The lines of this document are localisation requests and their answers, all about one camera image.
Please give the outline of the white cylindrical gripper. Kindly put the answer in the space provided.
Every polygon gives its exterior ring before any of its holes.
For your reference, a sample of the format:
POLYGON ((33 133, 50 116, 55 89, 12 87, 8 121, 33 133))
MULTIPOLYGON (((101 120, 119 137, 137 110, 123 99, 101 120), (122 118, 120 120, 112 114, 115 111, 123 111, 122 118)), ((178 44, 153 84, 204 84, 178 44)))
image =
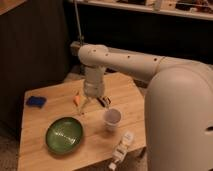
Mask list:
POLYGON ((78 112, 80 115, 84 113, 84 108, 90 102, 90 98, 97 98, 97 101, 102 107, 109 108, 109 103, 104 98, 99 98, 104 95, 104 67, 85 67, 85 80, 83 85, 84 94, 80 99, 78 112))

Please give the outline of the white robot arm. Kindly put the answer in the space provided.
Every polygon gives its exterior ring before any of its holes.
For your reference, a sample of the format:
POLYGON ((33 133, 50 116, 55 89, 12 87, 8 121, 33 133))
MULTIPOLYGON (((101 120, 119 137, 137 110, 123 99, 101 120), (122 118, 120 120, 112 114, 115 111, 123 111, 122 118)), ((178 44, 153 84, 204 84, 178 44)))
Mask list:
POLYGON ((112 52, 104 45, 78 51, 87 67, 84 91, 103 87, 102 67, 145 82, 148 171, 213 171, 213 69, 199 61, 112 52))

